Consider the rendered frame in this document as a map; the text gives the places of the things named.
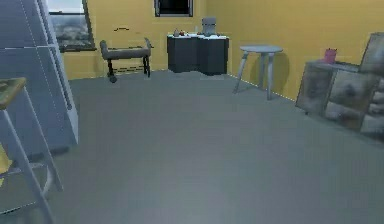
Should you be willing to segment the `black cabinet with white top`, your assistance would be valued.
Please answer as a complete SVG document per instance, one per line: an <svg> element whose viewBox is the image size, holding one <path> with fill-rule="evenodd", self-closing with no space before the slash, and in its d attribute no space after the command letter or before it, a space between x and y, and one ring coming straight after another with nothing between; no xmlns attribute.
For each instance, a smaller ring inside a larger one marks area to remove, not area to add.
<svg viewBox="0 0 384 224"><path fill-rule="evenodd" d="M168 69L175 73L197 71L207 76L226 74L228 50L227 36L168 35Z"/></svg>

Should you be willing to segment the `grey coffee machine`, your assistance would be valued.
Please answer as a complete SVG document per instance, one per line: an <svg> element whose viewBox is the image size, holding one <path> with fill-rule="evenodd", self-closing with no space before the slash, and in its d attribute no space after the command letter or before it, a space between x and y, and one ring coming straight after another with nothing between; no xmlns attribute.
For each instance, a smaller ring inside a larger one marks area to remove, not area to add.
<svg viewBox="0 0 384 224"><path fill-rule="evenodd" d="M215 17L204 17L202 19L202 33L204 36L211 36L216 34Z"/></svg>

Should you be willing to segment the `grey bench with black legs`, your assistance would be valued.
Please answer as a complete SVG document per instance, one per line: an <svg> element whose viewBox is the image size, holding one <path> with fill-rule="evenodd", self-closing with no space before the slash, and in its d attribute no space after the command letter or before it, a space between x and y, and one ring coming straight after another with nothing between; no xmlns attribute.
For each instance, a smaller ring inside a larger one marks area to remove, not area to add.
<svg viewBox="0 0 384 224"><path fill-rule="evenodd" d="M117 81L117 77L114 74L112 61L121 60L121 59L134 59L141 58L143 60L143 71L150 77L150 63L149 58L151 56L151 50L153 45L151 44L148 38L144 38L146 45L145 46L136 46L128 48L109 48L105 40L101 40L99 43L101 56L104 60L107 61L108 73L107 77L111 83Z"/></svg>

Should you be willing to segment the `grey round side table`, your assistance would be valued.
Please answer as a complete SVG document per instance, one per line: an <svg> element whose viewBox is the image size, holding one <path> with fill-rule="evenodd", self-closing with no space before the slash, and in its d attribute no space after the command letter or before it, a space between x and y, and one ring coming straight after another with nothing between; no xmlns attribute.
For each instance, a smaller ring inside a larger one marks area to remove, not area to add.
<svg viewBox="0 0 384 224"><path fill-rule="evenodd" d="M233 93L238 92L240 81L242 79L243 70L247 62L248 55L250 53L256 53L260 55L259 60L259 79L258 87L263 87L264 76L267 76L267 100L272 99L272 87L273 87L273 72L274 72L274 58L277 53L281 53L283 49L279 46L268 45L268 44L257 44L257 45L243 45L240 47L243 51L243 55L240 61L238 73L237 73L237 83L233 89Z"/></svg>

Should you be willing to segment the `pink pot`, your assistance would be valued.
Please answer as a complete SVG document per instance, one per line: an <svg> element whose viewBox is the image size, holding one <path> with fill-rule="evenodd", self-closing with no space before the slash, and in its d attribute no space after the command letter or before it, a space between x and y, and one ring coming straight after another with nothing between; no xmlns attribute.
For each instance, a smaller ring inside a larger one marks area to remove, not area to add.
<svg viewBox="0 0 384 224"><path fill-rule="evenodd" d="M332 64L335 62L335 59L336 59L336 55L337 55L337 50L336 49L327 49L325 51L325 54L324 54L324 61L326 63L329 63L329 64Z"/></svg>

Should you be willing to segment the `grey mottled chest of drawers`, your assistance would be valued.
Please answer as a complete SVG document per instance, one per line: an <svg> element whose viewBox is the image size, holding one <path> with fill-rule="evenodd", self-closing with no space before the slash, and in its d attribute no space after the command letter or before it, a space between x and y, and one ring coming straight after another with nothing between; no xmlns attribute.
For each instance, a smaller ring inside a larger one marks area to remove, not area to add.
<svg viewBox="0 0 384 224"><path fill-rule="evenodd" d="M295 106L384 142L384 32L370 35L360 64L306 62Z"/></svg>

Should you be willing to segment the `grey fridge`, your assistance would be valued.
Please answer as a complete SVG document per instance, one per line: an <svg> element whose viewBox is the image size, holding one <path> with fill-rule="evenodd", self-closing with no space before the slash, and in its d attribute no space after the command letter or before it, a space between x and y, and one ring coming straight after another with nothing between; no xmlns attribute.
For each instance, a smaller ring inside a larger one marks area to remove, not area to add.
<svg viewBox="0 0 384 224"><path fill-rule="evenodd" d="M78 113L45 0L0 0L0 79L26 88L52 151L78 143Z"/></svg>

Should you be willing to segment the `grey stool with olive seat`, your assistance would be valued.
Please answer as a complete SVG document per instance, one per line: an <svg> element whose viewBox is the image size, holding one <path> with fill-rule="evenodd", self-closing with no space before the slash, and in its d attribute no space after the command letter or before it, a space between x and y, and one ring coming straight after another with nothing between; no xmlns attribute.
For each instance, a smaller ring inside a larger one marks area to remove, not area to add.
<svg viewBox="0 0 384 224"><path fill-rule="evenodd" d="M63 190L63 185L25 85L25 78L0 79L0 143L7 155L11 156L13 161L17 163L16 168L10 168L8 171L0 173L0 179L22 173L35 196L33 205L37 205L41 209L46 224L54 224L54 217L47 202L47 193L52 184L56 185L58 191ZM16 123L11 120L12 114L9 109L17 104L17 98L20 100L20 105L24 107L24 109L18 109L17 112L24 111L29 116L27 120L20 121L20 124L30 122L38 129L40 139L43 142L41 149L44 157L43 163L31 163L29 161L20 138L22 130L17 129ZM47 168L44 187L41 187L33 171L34 168L39 167Z"/></svg>

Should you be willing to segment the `dark framed wall picture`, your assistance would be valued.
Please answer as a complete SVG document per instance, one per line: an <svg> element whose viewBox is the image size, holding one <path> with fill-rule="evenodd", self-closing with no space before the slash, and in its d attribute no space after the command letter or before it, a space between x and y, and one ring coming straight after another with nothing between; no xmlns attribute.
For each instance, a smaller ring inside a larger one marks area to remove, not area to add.
<svg viewBox="0 0 384 224"><path fill-rule="evenodd" d="M193 0L154 0L156 17L192 17Z"/></svg>

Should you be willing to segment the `window with dark frame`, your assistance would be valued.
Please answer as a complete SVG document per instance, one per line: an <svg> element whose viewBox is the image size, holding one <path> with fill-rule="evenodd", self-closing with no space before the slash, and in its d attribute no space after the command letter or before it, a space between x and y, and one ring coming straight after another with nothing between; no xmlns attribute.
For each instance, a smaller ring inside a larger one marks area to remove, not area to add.
<svg viewBox="0 0 384 224"><path fill-rule="evenodd" d="M87 0L46 0L61 52L95 50Z"/></svg>

